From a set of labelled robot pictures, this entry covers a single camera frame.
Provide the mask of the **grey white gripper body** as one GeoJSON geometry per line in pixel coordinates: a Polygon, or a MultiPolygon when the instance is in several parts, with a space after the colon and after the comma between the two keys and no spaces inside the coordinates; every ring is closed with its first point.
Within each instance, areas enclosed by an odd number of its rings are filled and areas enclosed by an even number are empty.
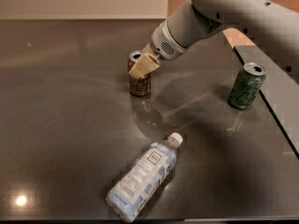
{"type": "Polygon", "coordinates": [[[161,59],[173,61],[187,49],[182,47],[171,35],[168,27],[168,20],[163,21],[151,35],[149,47],[155,54],[159,54],[161,59]]]}

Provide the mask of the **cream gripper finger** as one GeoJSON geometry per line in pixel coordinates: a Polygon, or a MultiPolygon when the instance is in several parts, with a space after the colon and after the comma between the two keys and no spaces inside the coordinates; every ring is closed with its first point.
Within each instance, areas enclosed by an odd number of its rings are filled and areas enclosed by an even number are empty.
{"type": "Polygon", "coordinates": [[[158,58],[153,54],[146,52],[141,55],[137,62],[132,66],[129,71],[129,75],[132,78],[141,78],[160,67],[158,58]]]}
{"type": "Polygon", "coordinates": [[[142,49],[142,54],[150,54],[152,56],[155,56],[155,50],[154,50],[154,46],[149,42],[143,49],[142,49]]]}

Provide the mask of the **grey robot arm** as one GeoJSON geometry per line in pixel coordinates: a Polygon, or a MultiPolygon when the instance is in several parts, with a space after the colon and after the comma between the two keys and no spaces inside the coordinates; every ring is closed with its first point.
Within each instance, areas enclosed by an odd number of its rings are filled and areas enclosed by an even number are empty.
{"type": "Polygon", "coordinates": [[[129,71],[134,78],[173,61],[196,42],[235,28],[281,69],[298,78],[299,13],[270,0],[188,0],[163,21],[129,71]]]}

